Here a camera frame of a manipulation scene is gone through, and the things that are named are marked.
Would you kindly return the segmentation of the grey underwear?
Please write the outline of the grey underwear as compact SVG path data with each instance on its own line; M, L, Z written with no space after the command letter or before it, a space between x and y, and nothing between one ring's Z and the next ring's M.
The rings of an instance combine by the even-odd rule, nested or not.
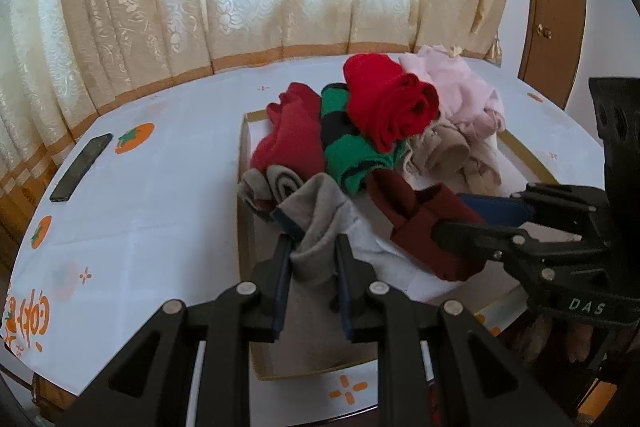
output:
M278 202L267 217L291 235L294 279L307 286L328 281L334 271L334 243L356 232L362 220L352 200L327 173L317 173Z

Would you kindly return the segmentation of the beige underwear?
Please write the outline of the beige underwear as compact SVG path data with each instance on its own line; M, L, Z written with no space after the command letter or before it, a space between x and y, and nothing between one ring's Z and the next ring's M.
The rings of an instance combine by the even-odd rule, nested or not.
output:
M448 181L460 174L472 194L497 195L502 184L497 137L465 138L445 118L410 136L399 168L407 181L418 176Z

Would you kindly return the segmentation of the maroon underwear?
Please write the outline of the maroon underwear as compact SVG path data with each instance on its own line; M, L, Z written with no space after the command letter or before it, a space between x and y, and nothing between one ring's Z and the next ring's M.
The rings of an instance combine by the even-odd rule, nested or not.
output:
M437 183L414 191L397 171L378 168L367 175L366 187L374 205L393 225L392 242L436 277L464 282L484 270L485 259L465 260L431 238L439 220L483 222L447 185Z

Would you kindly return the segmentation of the pink underwear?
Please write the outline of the pink underwear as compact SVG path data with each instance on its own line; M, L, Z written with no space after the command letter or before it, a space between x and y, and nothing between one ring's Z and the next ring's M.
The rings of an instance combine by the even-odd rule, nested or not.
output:
M405 72L431 83L439 96L440 113L470 141L483 141L506 129L506 111L498 91L443 46L422 46L403 53Z

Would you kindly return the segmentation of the green underwear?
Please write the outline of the green underwear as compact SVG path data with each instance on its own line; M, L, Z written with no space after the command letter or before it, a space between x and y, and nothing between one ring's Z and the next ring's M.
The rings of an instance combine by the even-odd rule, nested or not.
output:
M395 169L406 146L399 141L390 153L380 153L348 117L349 98L345 83L331 83L322 89L320 139L326 173L345 193L356 195L366 189L366 178L372 170Z

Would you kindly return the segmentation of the dark red garment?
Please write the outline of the dark red garment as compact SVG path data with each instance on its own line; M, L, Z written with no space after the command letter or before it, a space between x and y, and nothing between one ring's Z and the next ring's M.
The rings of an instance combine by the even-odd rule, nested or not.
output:
M292 82L279 101L269 103L266 113L271 131L255 148L250 167L265 173L270 166L283 166L303 181L323 172L320 102L320 96L306 84Z

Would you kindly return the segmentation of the bright red underwear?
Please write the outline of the bright red underwear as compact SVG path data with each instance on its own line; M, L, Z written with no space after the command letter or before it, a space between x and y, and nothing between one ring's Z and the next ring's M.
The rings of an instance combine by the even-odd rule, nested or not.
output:
M436 88L386 54L355 54L343 75L347 115L380 153L390 153L396 142L421 134L439 117Z

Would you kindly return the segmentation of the white orange-print tablecloth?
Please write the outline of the white orange-print tablecloth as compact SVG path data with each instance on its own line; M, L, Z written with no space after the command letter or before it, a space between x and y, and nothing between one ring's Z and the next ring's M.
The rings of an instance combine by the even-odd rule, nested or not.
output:
M235 69L170 88L100 117L66 158L111 133L113 141L68 202L50 202L55 176L26 229L9 281L1 361L79 393L171 298L213 300L240 280L236 179L245 115L293 81L319 92L343 81L346 56ZM495 66L470 66L494 86L513 136L560 183L603 188L601 145L562 109ZM142 124L142 144L116 153ZM250 374L252 426L333 426L376 412L376 363L260 381Z

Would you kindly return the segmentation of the brown wooden door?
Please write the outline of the brown wooden door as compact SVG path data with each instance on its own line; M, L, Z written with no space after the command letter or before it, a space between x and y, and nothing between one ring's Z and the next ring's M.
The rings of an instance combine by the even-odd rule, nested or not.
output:
M570 97L578 69L587 0L529 0L518 77L559 108Z

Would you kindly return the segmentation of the black phone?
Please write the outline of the black phone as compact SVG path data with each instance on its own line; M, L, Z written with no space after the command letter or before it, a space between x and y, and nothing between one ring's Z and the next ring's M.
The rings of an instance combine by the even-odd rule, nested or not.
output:
M49 199L51 202L68 202L82 178L113 140L111 133L92 138L70 164L56 184Z

